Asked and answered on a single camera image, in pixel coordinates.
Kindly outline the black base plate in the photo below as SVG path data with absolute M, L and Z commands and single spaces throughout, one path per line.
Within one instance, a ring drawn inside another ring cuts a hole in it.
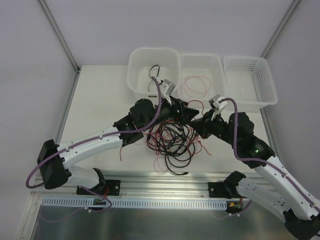
M 101 195 L 101 196 L 119 196 L 121 189 L 121 181 L 107 179 L 97 186 L 90 189 L 91 192 Z
M 238 196 L 236 189 L 225 182 L 209 182 L 208 195 L 210 198 L 235 198 Z

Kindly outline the white perforated middle basket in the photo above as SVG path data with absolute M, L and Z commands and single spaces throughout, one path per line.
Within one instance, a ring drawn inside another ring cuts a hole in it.
M 225 95 L 225 76 L 220 56 L 209 53 L 181 55 L 181 82 L 177 94 L 192 106 L 209 109 L 209 100 Z

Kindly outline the white perforated right basket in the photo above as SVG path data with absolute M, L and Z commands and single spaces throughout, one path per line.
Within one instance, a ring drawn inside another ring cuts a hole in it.
M 225 94 L 241 112 L 258 112 L 278 103 L 270 66 L 265 58 L 227 55 L 223 58 Z

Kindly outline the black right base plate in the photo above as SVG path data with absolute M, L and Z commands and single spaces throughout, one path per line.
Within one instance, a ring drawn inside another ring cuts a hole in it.
M 209 182 L 208 195 L 210 198 L 235 198 L 238 196 L 236 189 L 225 182 Z

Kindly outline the white perforated basket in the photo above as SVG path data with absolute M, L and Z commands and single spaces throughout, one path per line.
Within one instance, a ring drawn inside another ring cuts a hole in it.
M 265 58 L 227 55 L 223 58 L 225 94 L 241 112 L 258 112 L 278 103 L 270 66 Z
M 220 56 L 209 53 L 181 55 L 181 82 L 177 94 L 192 106 L 209 109 L 209 100 L 225 95 L 225 76 Z

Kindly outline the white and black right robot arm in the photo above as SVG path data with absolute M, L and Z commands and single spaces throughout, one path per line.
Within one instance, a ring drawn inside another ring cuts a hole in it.
M 320 201 L 308 192 L 281 163 L 273 149 L 254 135 L 254 123 L 244 112 L 235 112 L 228 121 L 207 112 L 190 126 L 204 139 L 215 136 L 231 145 L 237 160 L 261 175 L 275 192 L 257 187 L 239 172 L 229 175 L 224 191 L 229 197 L 244 195 L 277 216 L 299 240 L 320 233 Z

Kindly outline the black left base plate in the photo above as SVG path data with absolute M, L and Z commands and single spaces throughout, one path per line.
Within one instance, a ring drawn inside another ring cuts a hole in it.
M 121 181 L 107 179 L 97 186 L 90 189 L 91 192 L 101 195 L 101 196 L 119 196 L 121 189 Z

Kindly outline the white solid plastic tub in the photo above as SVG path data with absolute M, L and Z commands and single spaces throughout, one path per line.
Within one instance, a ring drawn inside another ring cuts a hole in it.
M 167 79 L 175 84 L 176 96 L 181 84 L 181 57 L 177 50 L 168 47 L 141 47 L 129 56 L 126 84 L 134 98 L 149 99 L 158 103 L 157 86 L 152 78 Z

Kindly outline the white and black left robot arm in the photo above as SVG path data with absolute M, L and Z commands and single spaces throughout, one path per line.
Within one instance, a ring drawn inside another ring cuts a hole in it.
M 161 99 L 159 105 L 153 105 L 149 99 L 142 98 L 126 116 L 87 139 L 60 145 L 47 140 L 37 158 L 44 187 L 51 190 L 67 184 L 101 194 L 106 186 L 101 170 L 85 169 L 76 164 L 101 152 L 131 145 L 142 139 L 145 131 L 164 121 L 186 125 L 199 114 L 199 110 L 189 107 L 183 100 L 174 97 L 170 100 Z

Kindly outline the aluminium mounting rail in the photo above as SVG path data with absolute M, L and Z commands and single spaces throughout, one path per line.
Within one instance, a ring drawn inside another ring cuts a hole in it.
M 209 199 L 209 182 L 223 182 L 230 174 L 227 173 L 189 173 L 185 176 L 175 176 L 170 173 L 138 171 L 103 170 L 106 180 L 120 180 L 119 198 L 137 199 Z M 244 173 L 258 187 L 265 187 L 270 192 L 276 189 L 258 173 Z M 75 197 L 76 186 L 64 185 L 55 189 L 45 189 L 40 186 L 30 190 L 31 196 Z

